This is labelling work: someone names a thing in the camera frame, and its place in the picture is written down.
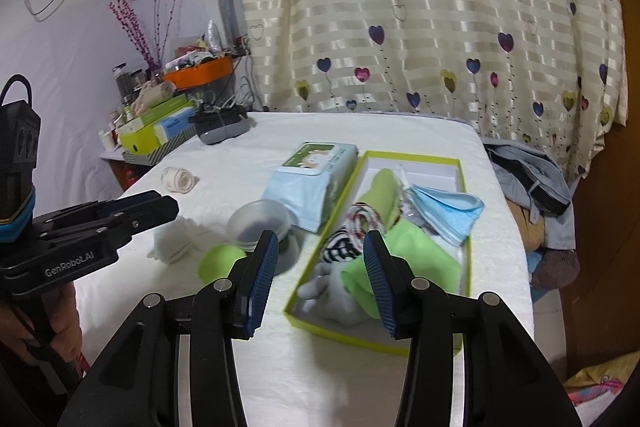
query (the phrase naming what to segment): brown wooden panel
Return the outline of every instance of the brown wooden panel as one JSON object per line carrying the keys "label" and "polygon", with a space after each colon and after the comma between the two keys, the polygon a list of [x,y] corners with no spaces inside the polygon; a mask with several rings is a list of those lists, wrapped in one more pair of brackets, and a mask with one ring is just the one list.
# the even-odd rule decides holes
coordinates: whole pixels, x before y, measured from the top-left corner
{"label": "brown wooden panel", "polygon": [[568,373],[640,348],[640,0],[621,0],[629,118],[575,195],[580,275],[561,291]]}

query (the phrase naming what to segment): blue face mask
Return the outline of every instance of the blue face mask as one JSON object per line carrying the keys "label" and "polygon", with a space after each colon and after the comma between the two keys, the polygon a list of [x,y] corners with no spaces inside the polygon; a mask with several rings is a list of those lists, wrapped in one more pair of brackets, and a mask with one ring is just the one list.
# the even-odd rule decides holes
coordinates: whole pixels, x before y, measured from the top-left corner
{"label": "blue face mask", "polygon": [[447,192],[437,188],[405,185],[418,213],[448,243],[459,247],[471,233],[484,203],[464,192]]}

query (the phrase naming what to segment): white tablecloth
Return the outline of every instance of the white tablecloth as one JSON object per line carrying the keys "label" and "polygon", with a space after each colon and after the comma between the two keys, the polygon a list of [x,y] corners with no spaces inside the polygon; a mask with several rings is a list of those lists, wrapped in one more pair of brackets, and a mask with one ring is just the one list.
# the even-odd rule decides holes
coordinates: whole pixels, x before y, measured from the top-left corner
{"label": "white tablecloth", "polygon": [[[167,166],[189,169],[199,181],[189,194],[172,194],[193,220],[199,248],[170,266],[147,258],[152,232],[120,250],[120,260],[76,282],[84,353],[93,362],[140,299],[196,293],[203,249],[224,239],[233,211],[260,198],[271,173],[303,141],[354,143],[362,150],[460,159],[468,192],[485,203],[472,232],[471,295],[498,293],[530,335],[533,315],[520,235],[476,133],[461,123],[373,114],[252,115],[255,127],[214,146],[197,137],[167,156],[126,195],[157,190]],[[249,426],[390,427],[402,392],[406,359],[346,346],[293,328],[282,310],[317,242],[306,234],[298,263],[273,281],[262,327],[249,342],[234,341],[238,380]],[[183,350],[182,357],[187,357]],[[454,361],[451,424],[462,424],[462,354]],[[181,427],[190,426],[188,376],[180,372]]]}

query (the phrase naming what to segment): white wall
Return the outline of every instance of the white wall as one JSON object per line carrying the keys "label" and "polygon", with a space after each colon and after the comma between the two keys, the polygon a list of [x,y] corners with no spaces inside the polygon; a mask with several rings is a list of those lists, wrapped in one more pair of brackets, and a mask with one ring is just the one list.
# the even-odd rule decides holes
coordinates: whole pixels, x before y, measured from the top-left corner
{"label": "white wall", "polygon": [[[36,215],[121,193],[107,163],[98,158],[97,133],[119,104],[111,68],[121,62],[137,68],[143,61],[109,11],[109,1],[64,0],[50,18],[36,23],[23,0],[0,0],[0,86],[14,73],[26,76],[42,118]],[[31,0],[36,10],[47,2]],[[132,6],[151,26],[153,0]],[[201,34],[210,18],[222,28],[217,0],[180,0],[170,36]],[[12,88],[7,102],[21,93]]]}

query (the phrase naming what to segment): pink heart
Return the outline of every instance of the pink heart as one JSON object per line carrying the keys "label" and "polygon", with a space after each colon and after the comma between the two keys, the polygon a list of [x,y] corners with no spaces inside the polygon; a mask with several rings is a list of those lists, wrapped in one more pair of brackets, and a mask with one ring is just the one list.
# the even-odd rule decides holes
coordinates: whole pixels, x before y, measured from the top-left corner
{"label": "pink heart", "polygon": [[356,78],[361,82],[367,82],[367,80],[369,80],[369,77],[371,76],[369,68],[356,68],[354,70],[354,73],[356,75]]}

